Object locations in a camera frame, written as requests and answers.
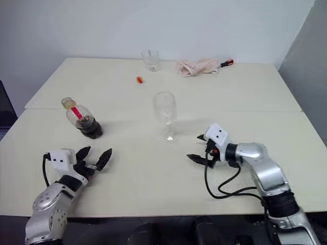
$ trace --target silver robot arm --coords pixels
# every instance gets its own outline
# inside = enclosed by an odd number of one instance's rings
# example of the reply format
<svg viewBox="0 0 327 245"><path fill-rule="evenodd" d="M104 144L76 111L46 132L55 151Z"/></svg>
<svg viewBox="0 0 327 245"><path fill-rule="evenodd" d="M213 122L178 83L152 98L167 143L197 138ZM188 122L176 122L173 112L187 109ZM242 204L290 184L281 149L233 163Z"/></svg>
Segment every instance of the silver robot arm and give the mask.
<svg viewBox="0 0 327 245"><path fill-rule="evenodd" d="M102 170L112 153L109 149L95 165L87 165L83 159L89 150L90 147L83 148L75 155L71 149L61 149L44 155L43 164L46 159L50 160L60 179L35 199L33 214L26 224L25 244L62 244L67 215L77 191L87 184L96 170Z"/></svg>
<svg viewBox="0 0 327 245"><path fill-rule="evenodd" d="M320 245L306 214L297 205L282 169L269 157L263 144L233 144L218 124L210 126L205 138L215 143L222 162L236 161L251 170L281 244Z"/></svg>

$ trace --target wine glass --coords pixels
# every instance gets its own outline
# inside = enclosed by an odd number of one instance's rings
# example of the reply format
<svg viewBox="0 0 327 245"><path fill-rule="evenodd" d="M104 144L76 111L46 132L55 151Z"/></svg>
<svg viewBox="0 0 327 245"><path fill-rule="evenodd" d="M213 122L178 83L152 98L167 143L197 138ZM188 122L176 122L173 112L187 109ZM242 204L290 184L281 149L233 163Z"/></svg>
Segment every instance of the wine glass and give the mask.
<svg viewBox="0 0 327 245"><path fill-rule="evenodd" d="M172 129L172 122L177 117L174 95L167 91L157 93L153 99L153 109L156 118L165 127L165 140L173 141L176 133Z"/></svg>

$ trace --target gray wall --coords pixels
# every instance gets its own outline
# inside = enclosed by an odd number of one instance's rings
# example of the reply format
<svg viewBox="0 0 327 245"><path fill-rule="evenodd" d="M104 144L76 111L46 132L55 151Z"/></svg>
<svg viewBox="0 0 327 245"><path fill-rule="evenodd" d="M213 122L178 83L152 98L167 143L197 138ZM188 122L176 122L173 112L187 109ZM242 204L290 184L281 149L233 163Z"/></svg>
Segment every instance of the gray wall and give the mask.
<svg viewBox="0 0 327 245"><path fill-rule="evenodd" d="M327 0L315 2L279 72L327 145Z"/></svg>

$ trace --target pink towel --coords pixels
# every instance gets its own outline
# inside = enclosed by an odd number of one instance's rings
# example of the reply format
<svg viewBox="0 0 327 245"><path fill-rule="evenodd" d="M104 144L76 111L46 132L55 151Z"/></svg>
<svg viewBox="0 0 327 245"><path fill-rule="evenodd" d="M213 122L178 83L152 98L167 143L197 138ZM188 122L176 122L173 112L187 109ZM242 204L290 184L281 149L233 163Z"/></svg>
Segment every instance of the pink towel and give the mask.
<svg viewBox="0 0 327 245"><path fill-rule="evenodd" d="M179 60L175 64L175 71L183 77L195 76L201 73L217 73L219 62L217 59L203 58L196 62Z"/></svg>

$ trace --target orange object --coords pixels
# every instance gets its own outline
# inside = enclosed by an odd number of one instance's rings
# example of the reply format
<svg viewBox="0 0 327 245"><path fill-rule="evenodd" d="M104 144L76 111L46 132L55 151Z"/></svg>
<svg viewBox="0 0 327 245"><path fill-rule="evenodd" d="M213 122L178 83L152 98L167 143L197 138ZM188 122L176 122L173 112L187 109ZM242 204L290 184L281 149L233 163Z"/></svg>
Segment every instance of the orange object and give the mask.
<svg viewBox="0 0 327 245"><path fill-rule="evenodd" d="M142 77L136 77L136 81L138 83L143 83L143 78Z"/></svg>

